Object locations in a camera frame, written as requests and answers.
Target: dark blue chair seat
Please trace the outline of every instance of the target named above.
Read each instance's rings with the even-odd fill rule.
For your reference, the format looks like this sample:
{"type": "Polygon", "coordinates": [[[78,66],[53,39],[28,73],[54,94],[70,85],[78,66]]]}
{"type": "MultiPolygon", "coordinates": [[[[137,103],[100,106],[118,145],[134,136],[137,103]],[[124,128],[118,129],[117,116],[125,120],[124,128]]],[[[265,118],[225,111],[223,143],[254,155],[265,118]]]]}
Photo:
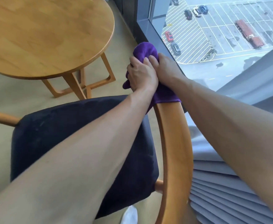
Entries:
{"type": "MultiPolygon", "coordinates": [[[[114,108],[125,98],[126,95],[87,99],[24,116],[13,131],[11,181],[55,145],[114,108]]],[[[153,138],[146,115],[96,218],[147,198],[154,191],[158,175],[153,138]]]]}

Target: hand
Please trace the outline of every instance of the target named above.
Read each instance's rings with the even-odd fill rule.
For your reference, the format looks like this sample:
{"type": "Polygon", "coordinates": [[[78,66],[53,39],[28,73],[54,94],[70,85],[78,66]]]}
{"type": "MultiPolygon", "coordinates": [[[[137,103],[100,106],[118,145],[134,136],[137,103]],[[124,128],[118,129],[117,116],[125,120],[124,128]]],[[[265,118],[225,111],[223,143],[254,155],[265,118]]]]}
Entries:
{"type": "Polygon", "coordinates": [[[149,56],[149,61],[156,71],[159,81],[165,86],[172,88],[173,79],[185,79],[177,63],[162,53],[158,54],[159,63],[154,56],[149,56]]]}
{"type": "Polygon", "coordinates": [[[155,92],[158,86],[158,78],[148,58],[145,57],[142,64],[137,58],[132,56],[130,57],[130,63],[127,66],[127,71],[132,91],[150,89],[155,92]]]}

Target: purple cloth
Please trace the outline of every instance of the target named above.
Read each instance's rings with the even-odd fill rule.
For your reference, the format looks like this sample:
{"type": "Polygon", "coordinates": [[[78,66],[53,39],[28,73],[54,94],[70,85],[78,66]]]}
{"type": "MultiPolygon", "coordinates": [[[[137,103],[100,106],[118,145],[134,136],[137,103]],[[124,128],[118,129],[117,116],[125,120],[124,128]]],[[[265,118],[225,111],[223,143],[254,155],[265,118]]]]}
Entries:
{"type": "MultiPolygon", "coordinates": [[[[150,55],[154,56],[158,62],[158,54],[157,50],[150,42],[142,42],[135,47],[133,55],[143,63],[145,57],[149,57],[150,55]]],[[[123,84],[123,89],[129,89],[130,88],[130,82],[127,80],[123,84]]],[[[170,90],[168,87],[164,86],[163,84],[159,83],[157,90],[155,94],[153,95],[152,101],[150,103],[148,111],[158,103],[167,103],[167,102],[181,102],[179,98],[174,94],[172,90],[170,90]]]]}

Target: parking lot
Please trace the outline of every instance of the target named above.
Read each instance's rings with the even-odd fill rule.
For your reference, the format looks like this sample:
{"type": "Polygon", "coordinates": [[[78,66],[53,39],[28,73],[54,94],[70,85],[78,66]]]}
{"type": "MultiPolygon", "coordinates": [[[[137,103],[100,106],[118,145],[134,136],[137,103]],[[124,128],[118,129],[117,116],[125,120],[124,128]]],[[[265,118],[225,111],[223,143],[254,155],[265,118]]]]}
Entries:
{"type": "Polygon", "coordinates": [[[226,59],[236,56],[266,53],[273,49],[273,0],[246,0],[187,5],[179,0],[178,6],[170,6],[166,16],[167,27],[162,38],[173,54],[164,32],[169,30],[179,45],[180,56],[174,56],[180,64],[226,59]],[[208,14],[187,20],[184,10],[206,5],[208,14]],[[252,45],[236,28],[235,21],[243,19],[265,43],[260,49],[252,45]]]}

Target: forearm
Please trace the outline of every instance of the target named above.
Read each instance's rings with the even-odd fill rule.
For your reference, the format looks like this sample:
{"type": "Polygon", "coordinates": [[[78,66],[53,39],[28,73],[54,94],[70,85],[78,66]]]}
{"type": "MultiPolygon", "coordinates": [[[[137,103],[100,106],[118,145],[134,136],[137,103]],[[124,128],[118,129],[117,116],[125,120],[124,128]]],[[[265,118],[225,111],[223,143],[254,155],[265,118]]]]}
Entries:
{"type": "Polygon", "coordinates": [[[273,209],[273,114],[175,79],[194,123],[217,153],[273,209]]]}
{"type": "Polygon", "coordinates": [[[92,223],[152,96],[135,91],[28,168],[0,194],[0,223],[92,223]]]}

